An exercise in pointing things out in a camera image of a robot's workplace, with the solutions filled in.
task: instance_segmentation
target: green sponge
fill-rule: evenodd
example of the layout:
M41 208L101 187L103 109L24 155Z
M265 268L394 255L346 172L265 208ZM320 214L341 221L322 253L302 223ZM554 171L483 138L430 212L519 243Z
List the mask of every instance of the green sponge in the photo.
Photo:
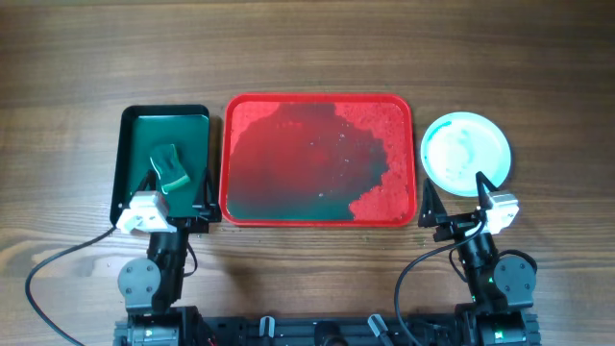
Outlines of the green sponge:
M162 144L152 149L150 161L158 173L164 194L190 183L190 177L180 163L175 144Z

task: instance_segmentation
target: wooden table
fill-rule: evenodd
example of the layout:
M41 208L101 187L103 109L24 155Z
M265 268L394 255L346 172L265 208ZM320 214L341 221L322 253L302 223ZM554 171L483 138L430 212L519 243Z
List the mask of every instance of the wooden table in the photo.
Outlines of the wooden table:
M114 2L0 10L1 343L63 342L30 309L24 279L109 226L121 112L200 103L224 116L244 91L398 93L416 144L451 111L492 119L513 149L507 187L521 206L496 241L538 260L544 344L615 340L612 1ZM421 184L420 163L417 175ZM443 199L450 212L476 204ZM178 304L207 316L392 314L394 283L436 247L431 233L415 220L356 230L225 222L190 240L199 270ZM70 334L110 344L125 317L118 271L146 247L146 237L114 235L43 269L33 292ZM446 256L419 265L402 291L405 311L470 301Z

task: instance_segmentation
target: red plastic tray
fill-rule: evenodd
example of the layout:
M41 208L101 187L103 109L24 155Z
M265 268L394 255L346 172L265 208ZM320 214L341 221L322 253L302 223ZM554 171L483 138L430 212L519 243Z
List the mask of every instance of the red plastic tray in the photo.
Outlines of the red plastic tray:
M236 225L405 225L416 212L410 107L393 94L239 95L221 173Z

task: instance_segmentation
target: white paper plate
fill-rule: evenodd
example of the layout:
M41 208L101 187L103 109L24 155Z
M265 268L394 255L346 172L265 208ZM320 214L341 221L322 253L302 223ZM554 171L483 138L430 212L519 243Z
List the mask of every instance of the white paper plate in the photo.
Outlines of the white paper plate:
M488 119L458 111L441 116L421 141L421 161L431 180L452 194L478 196L476 173L500 186L510 171L510 146Z

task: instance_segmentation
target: tray rim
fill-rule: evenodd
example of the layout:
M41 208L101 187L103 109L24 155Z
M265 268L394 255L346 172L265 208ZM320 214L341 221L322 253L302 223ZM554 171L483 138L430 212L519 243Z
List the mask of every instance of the tray rim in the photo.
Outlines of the tray rim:
M243 102L357 102L393 103L400 108L405 117L406 126L406 171L408 185L413 187L408 194L409 209L406 216L397 220L273 220L273 219L239 219L232 216L227 209L227 192L229 181L229 159L231 155L231 126L233 124L234 109ZM247 92L233 98L225 110L224 134L222 136L222 159L220 167L220 209L222 215L236 226L246 227L402 227L407 225L417 210L416 202L416 172L414 164L414 147L412 132L412 110L407 101L394 93L323 93L323 92Z

